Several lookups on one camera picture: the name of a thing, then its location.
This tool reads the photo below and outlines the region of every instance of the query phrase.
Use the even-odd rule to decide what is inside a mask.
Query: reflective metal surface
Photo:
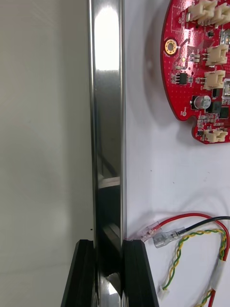
[[[122,304],[126,232],[123,0],[89,0],[95,247],[100,306]],[[109,293],[109,287],[116,289]]]

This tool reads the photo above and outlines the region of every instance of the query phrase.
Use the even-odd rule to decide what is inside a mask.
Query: red circuit board
[[[224,89],[218,89],[215,95],[212,89],[204,89],[205,72],[226,71],[224,81],[230,80],[230,52],[227,53],[227,64],[206,66],[207,48],[223,44],[224,39],[224,43],[229,45],[230,23],[217,27],[210,22],[189,20],[188,7],[198,3],[199,0],[171,0],[169,5],[161,39],[161,71],[165,92],[179,120],[196,118],[192,130],[196,140],[213,143],[205,133],[218,130],[228,133],[222,142],[230,142],[230,98],[223,97]],[[218,0],[218,6],[223,3],[230,5],[230,0]],[[166,42],[170,39],[177,44],[173,55],[166,53]],[[186,84],[178,84],[181,73],[186,77]],[[212,103],[221,102],[221,107],[225,108],[225,114],[229,111],[229,116],[195,108],[193,101],[198,96],[209,96]]]

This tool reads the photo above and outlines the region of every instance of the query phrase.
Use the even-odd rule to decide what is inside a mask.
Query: small white connector
[[[185,234],[185,228],[175,229],[169,232],[161,232],[153,237],[153,242],[156,248],[161,248],[175,241]]]
[[[227,3],[219,5],[214,12],[214,17],[211,19],[211,23],[215,26],[227,24],[230,22],[230,6]]]
[[[189,6],[188,12],[191,14],[191,20],[198,20],[201,23],[202,21],[213,18],[217,3],[217,0],[200,0],[197,5]]]
[[[209,71],[205,72],[206,83],[204,85],[205,90],[213,88],[224,88],[225,71]]]
[[[229,45],[219,45],[207,49],[208,60],[206,66],[227,64]]]
[[[222,130],[205,130],[204,131],[207,140],[211,143],[224,142],[228,132]]]
[[[168,289],[163,290],[163,287],[160,286],[157,295],[158,295],[159,300],[162,301],[169,295],[169,290]]]

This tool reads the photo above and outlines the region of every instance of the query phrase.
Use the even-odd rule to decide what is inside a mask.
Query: cable
[[[206,297],[203,299],[202,303],[196,305],[195,307],[203,307],[206,304],[207,300],[211,297],[211,295],[212,295],[212,290],[209,290],[206,294]]]
[[[190,226],[188,228],[186,228],[186,231],[191,231],[195,228],[198,228],[200,226],[203,226],[205,224],[208,224],[208,223],[211,223],[211,222],[215,222],[215,221],[220,221],[220,220],[230,220],[230,216],[217,216],[217,217],[212,217],[210,219],[207,219],[207,220],[204,220],[204,221],[201,221],[199,223],[196,223],[195,225],[193,226]]]
[[[220,247],[220,250],[219,250],[219,258],[221,260],[223,260],[223,257],[224,257],[224,249],[225,249],[225,245],[226,245],[226,233],[224,230],[222,229],[208,229],[208,230],[198,230],[197,232],[193,232],[193,233],[190,233],[188,235],[185,235],[182,237],[182,239],[179,241],[178,243],[178,248],[177,248],[177,251],[176,251],[176,260],[173,262],[173,265],[169,271],[169,280],[167,282],[167,284],[162,287],[162,289],[165,291],[167,290],[167,288],[169,287],[170,283],[172,282],[173,278],[174,278],[174,275],[175,275],[175,268],[178,266],[179,264],[179,260],[180,260],[180,257],[181,257],[181,249],[184,245],[184,242],[187,241],[189,238],[192,238],[192,237],[195,237],[195,236],[202,236],[202,235],[209,235],[211,233],[221,233],[222,234],[222,238],[221,238],[221,247]]]
[[[180,215],[177,215],[177,216],[173,216],[171,218],[168,218],[164,221],[162,221],[161,223],[159,223],[159,227],[162,227],[170,222],[173,222],[173,221],[176,221],[176,220],[179,220],[179,219],[183,219],[183,218],[186,218],[186,217],[203,217],[205,219],[212,219],[212,216],[210,215],[207,215],[207,214],[203,214],[203,213],[184,213],[184,214],[180,214]],[[227,259],[227,256],[228,256],[228,252],[229,252],[229,248],[230,248],[230,235],[229,235],[229,231],[227,229],[227,227],[219,222],[219,220],[216,220],[215,223],[219,224],[225,231],[226,233],[226,237],[227,237],[227,243],[226,243],[226,248],[225,248],[225,253],[224,253],[224,258],[223,260],[226,261]]]

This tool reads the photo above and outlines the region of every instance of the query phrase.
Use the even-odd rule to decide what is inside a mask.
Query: electrolytic capacitor
[[[209,96],[198,96],[194,100],[196,109],[208,109],[211,106],[211,98]]]

